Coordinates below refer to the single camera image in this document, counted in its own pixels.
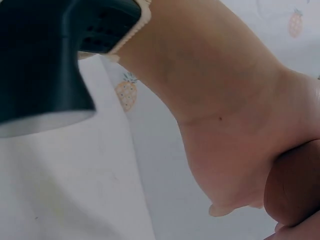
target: black smartwatch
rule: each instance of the black smartwatch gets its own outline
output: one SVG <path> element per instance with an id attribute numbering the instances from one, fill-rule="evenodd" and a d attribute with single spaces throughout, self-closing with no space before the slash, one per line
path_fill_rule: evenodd
<path id="1" fill-rule="evenodd" d="M 80 74 L 78 53 L 115 55 L 150 20 L 150 2 L 0 0 L 0 137 L 92 116 L 95 104 Z M 71 119 L 71 112 L 77 117 Z M 50 117 L 41 124 L 33 121 L 45 114 Z"/>

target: pineapple print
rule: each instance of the pineapple print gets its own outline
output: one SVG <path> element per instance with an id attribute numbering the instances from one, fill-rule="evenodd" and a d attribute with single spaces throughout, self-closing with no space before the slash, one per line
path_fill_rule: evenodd
<path id="1" fill-rule="evenodd" d="M 137 78 L 130 72 L 124 74 L 123 81 L 115 88 L 115 92 L 125 112 L 128 112 L 137 100 Z"/>
<path id="2" fill-rule="evenodd" d="M 299 37 L 301 34 L 304 24 L 302 21 L 302 12 L 298 9 L 294 9 L 294 13 L 292 14 L 290 21 L 289 21 L 289 34 L 293 38 Z"/>

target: forearm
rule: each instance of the forearm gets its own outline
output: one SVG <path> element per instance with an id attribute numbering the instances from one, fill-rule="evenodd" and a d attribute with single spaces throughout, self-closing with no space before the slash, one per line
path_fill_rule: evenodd
<path id="1" fill-rule="evenodd" d="M 235 110 L 272 88 L 282 66 L 220 1 L 153 0 L 151 12 L 121 49 L 120 64 L 179 121 Z"/>

